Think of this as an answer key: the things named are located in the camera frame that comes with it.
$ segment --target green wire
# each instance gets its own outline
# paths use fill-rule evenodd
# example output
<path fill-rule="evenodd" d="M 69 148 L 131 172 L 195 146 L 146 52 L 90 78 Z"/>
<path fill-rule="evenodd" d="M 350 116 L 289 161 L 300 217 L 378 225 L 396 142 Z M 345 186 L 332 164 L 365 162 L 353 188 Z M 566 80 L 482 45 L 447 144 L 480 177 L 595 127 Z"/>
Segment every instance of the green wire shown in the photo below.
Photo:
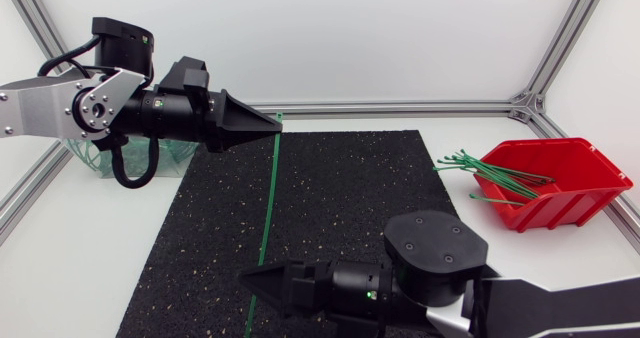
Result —
<path fill-rule="evenodd" d="M 276 114 L 276 120 L 282 122 L 282 113 Z M 273 213 L 273 200 L 276 192 L 276 176 L 278 173 L 278 155 L 280 152 L 280 133 L 276 134 L 275 142 L 273 143 L 273 167 L 271 168 L 271 187 L 269 188 L 269 202 L 267 203 L 267 217 L 264 222 L 264 231 L 262 232 L 262 246 L 260 247 L 260 258 L 258 259 L 258 265 L 261 266 L 264 263 L 264 257 L 267 254 L 267 241 L 269 240 L 269 228 L 271 227 L 271 215 Z M 247 318 L 247 327 L 244 331 L 244 337 L 249 338 L 251 336 L 251 326 L 253 325 L 253 313 L 256 309 L 256 296 L 251 296 L 251 304 L 249 305 L 249 315 Z"/>
<path fill-rule="evenodd" d="M 468 155 L 464 149 L 461 149 L 460 152 L 454 152 L 451 157 L 445 156 L 444 159 L 444 161 L 439 159 L 437 160 L 437 162 L 449 166 L 434 167 L 433 170 L 443 171 L 449 169 L 460 169 L 462 171 L 471 172 L 478 177 L 493 182 L 494 184 L 508 191 L 511 191 L 528 199 L 535 199 L 539 196 L 539 194 L 535 190 L 533 190 L 533 188 L 527 185 L 539 186 L 555 182 L 555 179 L 551 177 L 522 172 L 515 169 L 509 169 L 485 163 L 477 158 Z M 471 198 L 495 203 L 523 205 L 519 202 L 482 198 L 475 195 L 471 195 Z"/>
<path fill-rule="evenodd" d="M 514 205 L 519 205 L 519 206 L 523 206 L 524 205 L 523 203 L 520 203 L 520 202 L 507 201 L 507 200 L 502 200 L 502 199 L 491 199 L 491 198 L 485 198 L 485 197 L 478 197 L 475 194 L 469 194 L 469 197 L 471 197 L 473 199 L 477 199 L 477 200 L 482 200 L 482 201 L 485 201 L 485 202 L 514 204 Z"/>

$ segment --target black rubber mat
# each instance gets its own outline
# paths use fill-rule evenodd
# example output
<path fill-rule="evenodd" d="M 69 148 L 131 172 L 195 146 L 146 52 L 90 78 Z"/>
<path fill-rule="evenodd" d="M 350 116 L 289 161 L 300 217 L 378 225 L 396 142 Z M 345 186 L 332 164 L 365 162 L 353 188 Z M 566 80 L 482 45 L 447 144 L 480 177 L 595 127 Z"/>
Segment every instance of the black rubber mat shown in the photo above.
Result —
<path fill-rule="evenodd" d="M 387 220 L 416 210 L 457 216 L 417 131 L 285 134 L 265 263 L 382 262 Z M 322 315 L 280 319 L 258 303 L 252 337 L 333 337 Z M 387 329 L 386 337 L 426 337 Z"/>
<path fill-rule="evenodd" d="M 251 295 L 236 277 L 258 261 L 272 153 L 272 139 L 221 155 L 196 153 L 118 336 L 244 335 Z M 267 262 L 387 259 L 381 232 L 390 217 L 422 209 L 456 214 L 432 167 L 417 131 L 283 134 Z M 334 332 L 321 315 L 282 320 L 258 302 L 252 337 Z"/>
<path fill-rule="evenodd" d="M 210 154 L 200 146 L 118 337 L 244 334 L 251 294 L 236 277 L 241 269 L 258 263 L 272 155 L 273 138 L 224 154 Z"/>

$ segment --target metal bracket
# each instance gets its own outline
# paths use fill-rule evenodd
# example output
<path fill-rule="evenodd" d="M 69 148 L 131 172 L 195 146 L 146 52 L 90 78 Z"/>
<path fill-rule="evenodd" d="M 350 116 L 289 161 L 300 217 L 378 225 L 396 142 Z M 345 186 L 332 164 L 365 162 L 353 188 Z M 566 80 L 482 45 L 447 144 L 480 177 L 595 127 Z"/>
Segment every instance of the metal bracket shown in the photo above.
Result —
<path fill-rule="evenodd" d="M 509 102 L 513 104 L 513 108 L 508 117 L 525 124 L 529 123 L 532 115 L 545 113 L 545 99 L 546 96 L 544 94 L 536 94 L 530 90 L 524 90 L 509 99 Z"/>

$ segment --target black cylinder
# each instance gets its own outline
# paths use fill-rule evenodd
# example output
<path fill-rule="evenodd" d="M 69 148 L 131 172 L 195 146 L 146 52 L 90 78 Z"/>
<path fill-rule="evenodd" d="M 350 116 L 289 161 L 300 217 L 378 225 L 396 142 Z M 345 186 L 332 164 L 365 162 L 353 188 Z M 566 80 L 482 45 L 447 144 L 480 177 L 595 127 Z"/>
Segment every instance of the black cylinder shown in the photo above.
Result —
<path fill-rule="evenodd" d="M 426 309 L 407 298 L 390 270 L 385 270 L 380 264 L 345 261 L 336 262 L 333 269 L 328 319 L 349 317 L 435 332 L 426 317 Z M 385 274 L 391 281 L 388 287 L 384 287 L 384 279 L 381 279 Z"/>
<path fill-rule="evenodd" d="M 129 99 L 111 130 L 125 135 L 198 142 L 203 129 L 186 96 L 142 91 Z"/>
<path fill-rule="evenodd" d="M 99 35 L 95 64 L 120 67 L 152 76 L 153 35 L 146 29 L 110 18 L 93 18 L 93 34 Z"/>

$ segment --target white floor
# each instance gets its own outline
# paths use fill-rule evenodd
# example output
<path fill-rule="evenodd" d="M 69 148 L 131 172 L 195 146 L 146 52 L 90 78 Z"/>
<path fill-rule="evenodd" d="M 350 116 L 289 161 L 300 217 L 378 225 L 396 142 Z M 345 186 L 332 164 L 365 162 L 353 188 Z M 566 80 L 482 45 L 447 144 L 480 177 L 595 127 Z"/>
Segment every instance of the white floor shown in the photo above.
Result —
<path fill-rule="evenodd" d="M 459 148 L 482 156 L 504 140 L 535 138 L 504 118 L 285 121 L 288 132 L 402 129 L 419 129 L 434 159 Z M 478 191 L 471 175 L 441 177 L 504 276 L 561 289 L 640 274 L 638 255 L 603 214 L 581 228 L 518 234 L 488 204 L 468 198 Z M 127 190 L 73 159 L 0 247 L 0 336 L 115 336 L 179 184 L 156 178 Z"/>

